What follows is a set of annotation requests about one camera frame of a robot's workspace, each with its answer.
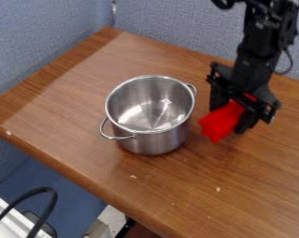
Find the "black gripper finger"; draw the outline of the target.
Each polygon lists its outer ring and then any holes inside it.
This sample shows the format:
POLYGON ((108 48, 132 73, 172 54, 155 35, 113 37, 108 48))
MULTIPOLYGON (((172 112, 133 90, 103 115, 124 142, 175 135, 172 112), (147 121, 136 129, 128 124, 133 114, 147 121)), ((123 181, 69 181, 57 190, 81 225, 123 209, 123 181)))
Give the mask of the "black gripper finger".
POLYGON ((209 78, 211 85, 209 111, 215 111, 229 102, 229 82, 224 78, 209 78))
POLYGON ((237 125, 235 128, 235 132, 237 134, 243 134, 249 128, 255 126, 260 119, 262 110, 262 104, 256 104, 244 109, 244 112, 241 113, 241 116, 237 119, 237 125))

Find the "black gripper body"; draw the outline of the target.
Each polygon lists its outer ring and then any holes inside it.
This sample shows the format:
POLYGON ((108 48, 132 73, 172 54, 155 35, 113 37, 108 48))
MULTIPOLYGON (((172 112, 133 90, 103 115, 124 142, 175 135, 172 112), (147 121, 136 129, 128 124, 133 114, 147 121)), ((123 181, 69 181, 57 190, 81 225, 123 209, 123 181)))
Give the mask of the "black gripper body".
POLYGON ((282 102, 276 95, 272 93, 267 83, 249 89, 247 86, 240 86, 233 81, 233 68, 213 61, 211 63, 211 73, 207 75, 207 82, 209 78, 224 78, 229 86, 229 100, 233 99, 244 109, 256 104, 263 105, 260 119, 263 122, 270 124, 276 115, 276 112, 282 108, 282 102))

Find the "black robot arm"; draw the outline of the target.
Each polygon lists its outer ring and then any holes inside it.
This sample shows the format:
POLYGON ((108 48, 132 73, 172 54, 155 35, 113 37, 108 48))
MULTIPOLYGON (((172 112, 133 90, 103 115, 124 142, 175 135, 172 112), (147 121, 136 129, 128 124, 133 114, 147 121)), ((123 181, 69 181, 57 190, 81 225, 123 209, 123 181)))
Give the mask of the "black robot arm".
POLYGON ((298 36, 299 0, 211 0, 228 10, 245 5, 244 38, 232 67, 211 63, 209 114, 201 119, 203 133, 211 137, 241 134, 256 123, 270 123, 282 102, 270 89, 282 55, 298 36))

